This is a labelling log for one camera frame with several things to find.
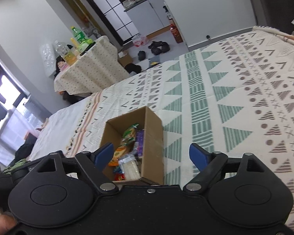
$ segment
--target kitchen cabinet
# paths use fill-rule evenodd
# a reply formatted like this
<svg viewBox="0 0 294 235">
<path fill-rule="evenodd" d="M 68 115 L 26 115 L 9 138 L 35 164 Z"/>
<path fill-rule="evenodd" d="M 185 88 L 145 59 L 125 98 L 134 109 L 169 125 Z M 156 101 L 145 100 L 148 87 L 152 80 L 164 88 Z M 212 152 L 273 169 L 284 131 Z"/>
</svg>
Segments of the kitchen cabinet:
<svg viewBox="0 0 294 235">
<path fill-rule="evenodd" d="M 151 4 L 153 9 L 155 10 L 161 23 L 163 24 L 163 27 L 169 26 L 170 22 L 165 13 L 165 9 L 163 8 L 163 6 L 165 5 L 165 0 L 148 0 L 148 2 Z"/>
<path fill-rule="evenodd" d="M 164 0 L 145 0 L 126 13 L 141 35 L 148 35 L 170 25 L 163 9 Z"/>
<path fill-rule="evenodd" d="M 148 35 L 163 28 L 163 24 L 148 1 L 126 12 L 141 35 Z"/>
</svg>

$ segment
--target cardboard box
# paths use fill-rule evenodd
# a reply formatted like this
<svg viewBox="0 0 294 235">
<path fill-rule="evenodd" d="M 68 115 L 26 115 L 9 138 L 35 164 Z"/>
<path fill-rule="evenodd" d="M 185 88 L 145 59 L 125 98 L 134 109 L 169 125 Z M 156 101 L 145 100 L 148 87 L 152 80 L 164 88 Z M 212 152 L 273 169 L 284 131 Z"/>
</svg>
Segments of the cardboard box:
<svg viewBox="0 0 294 235">
<path fill-rule="evenodd" d="M 129 63 L 133 63 L 133 58 L 129 55 L 127 51 L 123 51 L 125 54 L 123 57 L 118 56 L 118 62 L 123 66 L 127 66 Z"/>
<path fill-rule="evenodd" d="M 138 123 L 138 130 L 144 129 L 143 158 L 141 178 L 139 180 L 113 181 L 115 184 L 147 185 L 163 184 L 163 128 L 160 118 L 148 107 L 142 107 L 106 122 L 100 146 L 111 142 L 114 150 L 118 148 L 123 133 L 133 124 Z M 104 171 L 110 180 L 114 179 L 113 167 Z"/>
</svg>

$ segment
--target bed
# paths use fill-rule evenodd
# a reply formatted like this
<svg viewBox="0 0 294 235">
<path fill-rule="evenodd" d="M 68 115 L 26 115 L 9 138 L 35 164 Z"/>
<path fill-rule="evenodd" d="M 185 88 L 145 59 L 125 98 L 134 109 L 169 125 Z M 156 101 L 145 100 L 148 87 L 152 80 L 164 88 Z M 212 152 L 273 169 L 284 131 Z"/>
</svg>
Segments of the bed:
<svg viewBox="0 0 294 235">
<path fill-rule="evenodd" d="M 256 154 L 294 196 L 294 41 L 256 29 L 58 111 L 30 159 L 59 149 L 68 157 L 95 151 L 108 119 L 148 106 L 163 123 L 166 184 L 183 186 L 198 173 L 188 156 L 195 142 L 230 157 Z M 294 206 L 286 224 L 294 230 Z"/>
</svg>

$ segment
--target table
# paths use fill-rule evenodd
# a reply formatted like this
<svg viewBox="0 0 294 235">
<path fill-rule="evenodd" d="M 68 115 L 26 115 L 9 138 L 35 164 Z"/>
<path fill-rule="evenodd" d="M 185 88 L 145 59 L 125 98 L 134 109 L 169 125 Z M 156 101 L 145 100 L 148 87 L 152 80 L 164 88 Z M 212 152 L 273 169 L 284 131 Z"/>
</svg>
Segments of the table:
<svg viewBox="0 0 294 235">
<path fill-rule="evenodd" d="M 70 95 L 96 93 L 127 78 L 129 73 L 118 62 L 117 48 L 107 36 L 102 36 L 79 60 L 57 75 L 54 90 Z"/>
</svg>

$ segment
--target human hand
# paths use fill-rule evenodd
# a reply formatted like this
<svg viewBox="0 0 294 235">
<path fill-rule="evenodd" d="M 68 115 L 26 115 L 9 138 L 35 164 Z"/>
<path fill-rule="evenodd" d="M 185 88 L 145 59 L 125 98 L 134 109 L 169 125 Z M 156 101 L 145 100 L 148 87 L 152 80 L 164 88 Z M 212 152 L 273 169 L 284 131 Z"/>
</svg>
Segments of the human hand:
<svg viewBox="0 0 294 235">
<path fill-rule="evenodd" d="M 8 215 L 0 215 L 0 235 L 4 235 L 9 230 L 16 226 L 16 221 Z"/>
</svg>

